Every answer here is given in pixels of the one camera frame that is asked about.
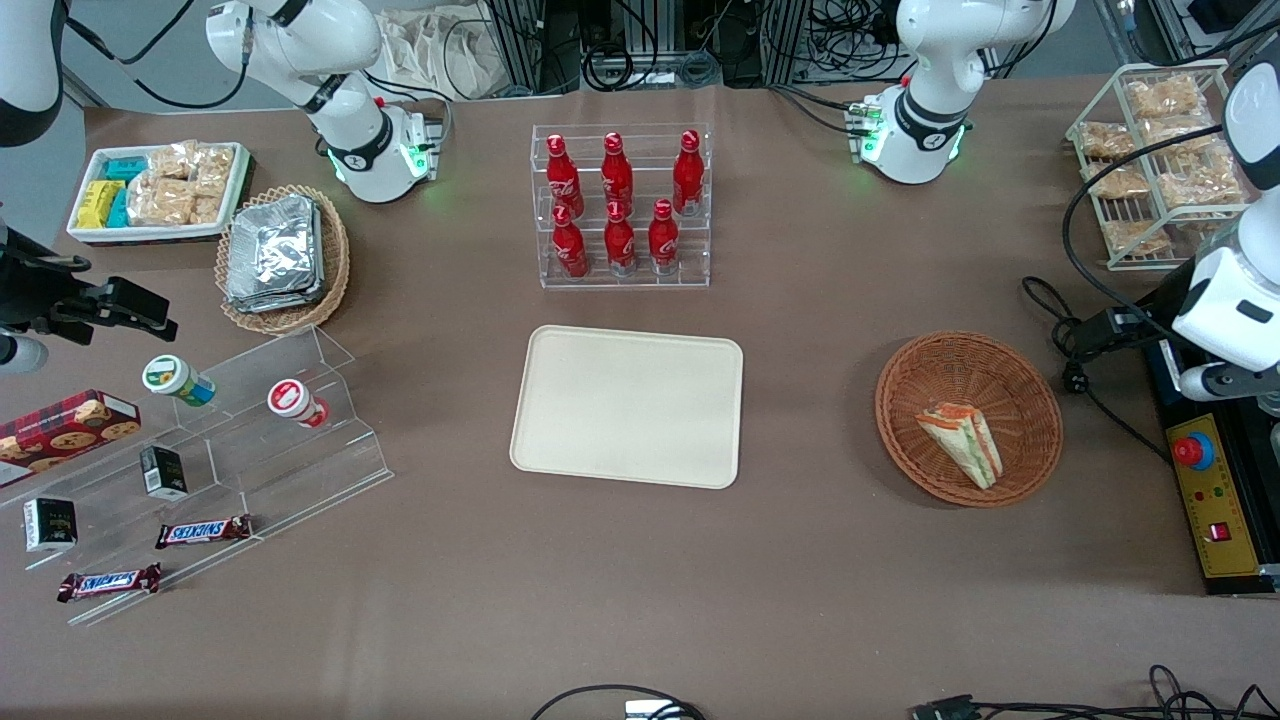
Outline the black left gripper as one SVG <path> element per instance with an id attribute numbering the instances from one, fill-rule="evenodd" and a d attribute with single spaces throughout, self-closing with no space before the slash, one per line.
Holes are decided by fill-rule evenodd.
<path id="1" fill-rule="evenodd" d="M 1155 286 L 1135 295 L 1129 304 L 1147 320 L 1134 320 L 1123 309 L 1103 309 L 1076 325 L 1078 360 L 1094 361 L 1125 348 L 1144 348 L 1169 341 L 1176 347 L 1190 347 L 1172 328 L 1174 319 L 1187 302 L 1194 268 L 1178 268 L 1165 274 Z"/>

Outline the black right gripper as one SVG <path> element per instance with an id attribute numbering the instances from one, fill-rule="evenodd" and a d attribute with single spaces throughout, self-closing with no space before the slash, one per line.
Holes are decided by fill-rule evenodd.
<path id="1" fill-rule="evenodd" d="M 1 251 L 4 331 L 90 345 L 96 318 L 102 327 L 142 331 L 168 343 L 177 340 L 179 325 L 169 318 L 169 300 L 141 284 L 123 277 L 109 277 L 100 287 L 82 281 L 76 273 L 91 268 L 87 260 L 58 256 L 9 227 L 3 229 Z"/>

